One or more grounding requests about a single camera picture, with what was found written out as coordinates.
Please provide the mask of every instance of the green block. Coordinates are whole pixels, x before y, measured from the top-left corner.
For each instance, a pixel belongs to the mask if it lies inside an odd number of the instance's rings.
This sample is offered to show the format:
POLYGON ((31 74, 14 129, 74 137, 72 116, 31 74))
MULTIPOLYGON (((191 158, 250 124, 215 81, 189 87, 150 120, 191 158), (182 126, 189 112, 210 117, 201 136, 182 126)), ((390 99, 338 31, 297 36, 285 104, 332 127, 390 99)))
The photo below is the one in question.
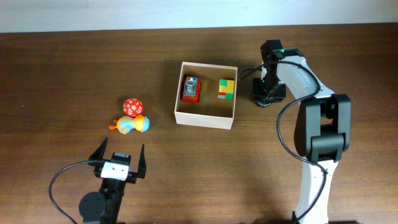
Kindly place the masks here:
POLYGON ((220 85, 226 86, 227 82, 228 82, 227 80, 220 80, 220 85))
POLYGON ((234 96, 233 93, 226 93, 225 98, 226 98, 227 100, 232 100, 233 96, 234 96))

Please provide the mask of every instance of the cardboard box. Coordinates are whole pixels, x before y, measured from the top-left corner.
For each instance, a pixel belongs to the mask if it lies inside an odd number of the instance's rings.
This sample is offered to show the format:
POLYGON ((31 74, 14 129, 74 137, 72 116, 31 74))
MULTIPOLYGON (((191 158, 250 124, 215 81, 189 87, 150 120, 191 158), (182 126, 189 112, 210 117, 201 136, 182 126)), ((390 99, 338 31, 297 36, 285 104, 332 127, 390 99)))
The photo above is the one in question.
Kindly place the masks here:
POLYGON ((174 109, 177 124, 231 129, 235 114, 237 76, 237 67, 182 62, 174 109), (200 78, 198 103, 182 101, 183 84, 187 76, 200 78), (220 79, 235 81, 232 100, 218 98, 220 79))

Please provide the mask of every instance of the white wall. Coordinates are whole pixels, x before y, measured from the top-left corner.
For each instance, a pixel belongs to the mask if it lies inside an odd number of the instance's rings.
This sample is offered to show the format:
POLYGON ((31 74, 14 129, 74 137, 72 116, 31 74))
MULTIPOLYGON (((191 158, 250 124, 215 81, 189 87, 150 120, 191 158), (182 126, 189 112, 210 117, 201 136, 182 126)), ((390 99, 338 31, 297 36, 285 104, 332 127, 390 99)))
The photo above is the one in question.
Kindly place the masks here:
POLYGON ((398 22, 398 0, 0 0, 0 32, 398 22))

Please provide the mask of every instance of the white box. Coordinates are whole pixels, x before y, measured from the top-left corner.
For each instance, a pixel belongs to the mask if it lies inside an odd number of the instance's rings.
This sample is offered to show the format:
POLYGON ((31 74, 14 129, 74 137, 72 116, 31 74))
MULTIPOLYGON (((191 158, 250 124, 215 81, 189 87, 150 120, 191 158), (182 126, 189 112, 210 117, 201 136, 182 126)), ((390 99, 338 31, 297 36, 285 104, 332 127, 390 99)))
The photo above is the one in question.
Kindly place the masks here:
POLYGON ((174 115, 177 124, 231 129, 235 114, 238 68, 222 65, 182 62, 174 115), (198 77, 201 91, 198 103, 182 101, 185 77, 198 77), (219 99, 220 79, 234 80, 232 100, 219 99))

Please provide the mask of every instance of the toy car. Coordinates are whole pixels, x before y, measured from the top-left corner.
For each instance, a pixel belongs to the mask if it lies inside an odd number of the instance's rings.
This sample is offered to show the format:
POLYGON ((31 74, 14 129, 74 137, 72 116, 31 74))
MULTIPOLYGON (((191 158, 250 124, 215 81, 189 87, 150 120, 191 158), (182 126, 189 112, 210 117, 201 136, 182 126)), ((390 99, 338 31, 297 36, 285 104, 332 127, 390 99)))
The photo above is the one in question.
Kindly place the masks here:
POLYGON ((187 77, 184 83, 182 101, 198 103, 200 97, 201 82, 197 77, 187 77))

